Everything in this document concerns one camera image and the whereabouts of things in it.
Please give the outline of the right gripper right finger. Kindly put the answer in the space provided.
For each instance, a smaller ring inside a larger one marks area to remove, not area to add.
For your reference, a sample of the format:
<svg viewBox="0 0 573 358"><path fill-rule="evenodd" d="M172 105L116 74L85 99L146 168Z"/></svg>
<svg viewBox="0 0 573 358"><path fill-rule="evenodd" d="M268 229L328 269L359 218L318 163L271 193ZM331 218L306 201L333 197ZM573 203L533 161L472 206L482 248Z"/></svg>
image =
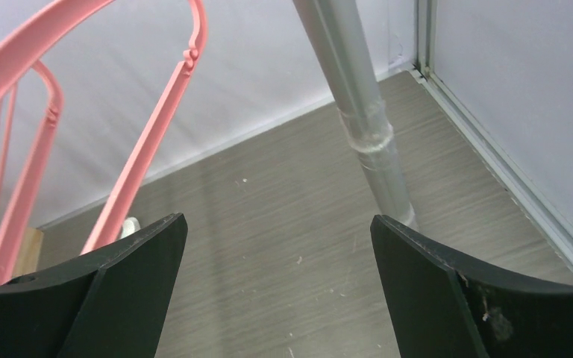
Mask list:
<svg viewBox="0 0 573 358"><path fill-rule="evenodd" d="M403 357L573 357L573 285L487 263L389 216L370 233Z"/></svg>

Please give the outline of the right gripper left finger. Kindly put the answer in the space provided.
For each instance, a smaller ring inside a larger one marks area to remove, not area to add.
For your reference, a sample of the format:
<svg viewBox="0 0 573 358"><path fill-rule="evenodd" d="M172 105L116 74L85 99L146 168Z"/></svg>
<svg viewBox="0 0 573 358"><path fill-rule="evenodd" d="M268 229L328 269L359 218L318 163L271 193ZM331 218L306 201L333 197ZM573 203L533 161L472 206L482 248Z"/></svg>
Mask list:
<svg viewBox="0 0 573 358"><path fill-rule="evenodd" d="M0 357L153 357L187 234L174 213L0 285Z"/></svg>

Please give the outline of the thick pink hanger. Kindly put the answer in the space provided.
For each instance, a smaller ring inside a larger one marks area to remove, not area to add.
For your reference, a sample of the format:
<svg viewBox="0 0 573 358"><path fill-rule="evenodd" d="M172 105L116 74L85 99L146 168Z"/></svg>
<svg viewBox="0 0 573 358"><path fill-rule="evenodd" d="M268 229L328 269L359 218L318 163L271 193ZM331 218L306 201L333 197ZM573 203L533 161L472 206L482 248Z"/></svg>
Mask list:
<svg viewBox="0 0 573 358"><path fill-rule="evenodd" d="M59 40L108 1L53 1L0 41L0 100ZM124 217L178 108L207 42L202 1L191 1L193 31L189 48L176 66L125 164L82 251L89 253L116 240Z"/></svg>
<svg viewBox="0 0 573 358"><path fill-rule="evenodd" d="M40 183L46 168L51 147L54 142L57 124L63 111L64 98L55 76L41 62L31 65L43 80L48 91L48 104L44 120L37 132L32 151L28 156L19 181L13 191L4 218L0 224L0 285L8 282L15 269L19 249L22 244L27 223L37 197ZM4 141L0 159L0 194L7 164L7 153L10 142L13 112L16 102L18 83L8 84L0 82L0 118L1 106L4 96L10 97L10 104L6 115Z"/></svg>

